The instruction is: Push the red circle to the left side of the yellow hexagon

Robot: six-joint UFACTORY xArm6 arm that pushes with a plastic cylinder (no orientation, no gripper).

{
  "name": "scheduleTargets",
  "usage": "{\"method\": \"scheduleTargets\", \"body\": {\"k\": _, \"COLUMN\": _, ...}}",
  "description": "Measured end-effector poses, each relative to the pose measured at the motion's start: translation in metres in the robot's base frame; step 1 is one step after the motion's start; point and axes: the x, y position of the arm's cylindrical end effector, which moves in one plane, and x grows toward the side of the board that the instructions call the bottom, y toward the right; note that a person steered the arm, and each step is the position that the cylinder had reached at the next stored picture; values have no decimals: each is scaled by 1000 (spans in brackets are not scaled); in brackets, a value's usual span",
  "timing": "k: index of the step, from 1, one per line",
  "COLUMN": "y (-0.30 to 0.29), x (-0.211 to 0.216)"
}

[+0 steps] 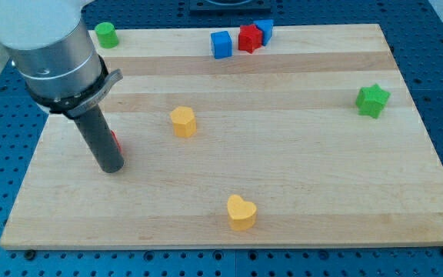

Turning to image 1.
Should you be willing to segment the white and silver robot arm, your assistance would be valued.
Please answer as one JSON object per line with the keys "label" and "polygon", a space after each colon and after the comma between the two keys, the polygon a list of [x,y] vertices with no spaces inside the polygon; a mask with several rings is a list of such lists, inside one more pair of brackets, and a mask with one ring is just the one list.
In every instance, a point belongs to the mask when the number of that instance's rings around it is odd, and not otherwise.
{"label": "white and silver robot arm", "polygon": [[122,79],[109,72],[82,20],[91,0],[0,0],[0,42],[30,96],[51,113],[77,118]]}

